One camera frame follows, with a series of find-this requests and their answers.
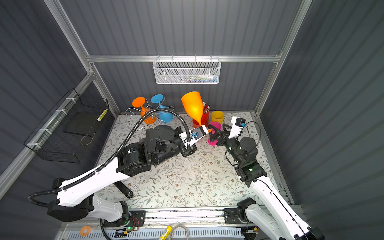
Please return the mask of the yellow wine glass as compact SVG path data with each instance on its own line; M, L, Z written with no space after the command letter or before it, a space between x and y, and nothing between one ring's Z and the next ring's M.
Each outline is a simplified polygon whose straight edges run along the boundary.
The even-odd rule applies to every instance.
M212 122L222 124L225 118L225 114L221 111L212 112Z

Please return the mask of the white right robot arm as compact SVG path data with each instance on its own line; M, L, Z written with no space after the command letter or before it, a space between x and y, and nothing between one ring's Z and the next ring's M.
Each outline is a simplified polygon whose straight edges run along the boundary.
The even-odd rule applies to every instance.
M234 159L233 167L239 179L249 190L256 193L268 209L266 214L252 198L238 203L239 219L253 223L271 240L323 240L324 234L319 228L312 228L285 201L272 184L266 171L257 162L257 142L254 138L238 139L245 123L233 125L230 131L224 124L220 130L209 125L210 140L216 141L217 146L224 146L226 152Z

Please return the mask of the red wine glass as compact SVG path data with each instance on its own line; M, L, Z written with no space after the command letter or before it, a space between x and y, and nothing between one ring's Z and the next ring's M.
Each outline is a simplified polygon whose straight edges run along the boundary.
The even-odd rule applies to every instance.
M202 124L203 124L203 120L197 121L197 120L193 119L193 128L198 128L198 127L202 126Z

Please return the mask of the chrome wine glass rack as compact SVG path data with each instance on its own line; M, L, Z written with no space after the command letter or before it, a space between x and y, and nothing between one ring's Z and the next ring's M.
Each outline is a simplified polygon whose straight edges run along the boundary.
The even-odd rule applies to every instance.
M135 113L139 113L141 117L143 117L147 112L152 110L153 107L148 103L147 99L144 97L137 97L132 102L132 107L127 108L125 110L125 114L127 116L133 116ZM150 125L165 125L170 123L174 119L174 115L170 114L168 112L155 112L149 115L145 120L144 123L147 126Z

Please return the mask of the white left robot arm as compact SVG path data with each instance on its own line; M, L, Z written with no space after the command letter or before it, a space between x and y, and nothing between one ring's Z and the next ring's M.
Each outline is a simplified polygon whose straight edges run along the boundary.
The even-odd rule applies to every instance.
M147 129L146 137L138 143L129 144L103 168L90 172L92 177L82 183L59 192L57 200L48 205L47 214L62 222L74 222L85 217L104 219L110 223L123 224L130 218L126 203L113 203L95 195L95 193L111 184L150 171L166 160L182 154L183 157L193 154L195 143L202 139L208 130L204 126L190 130L191 141L187 134L178 127L172 129L159 125Z

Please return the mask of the pink wine glass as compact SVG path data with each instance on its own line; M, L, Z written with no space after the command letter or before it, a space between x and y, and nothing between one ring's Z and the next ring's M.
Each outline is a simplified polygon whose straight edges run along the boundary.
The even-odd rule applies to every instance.
M210 124L219 124L219 123L217 123L217 122L210 122L209 125L210 125ZM216 132L211 131L210 133L214 134L214 138L217 140L217 143L218 143L218 137L215 137Z

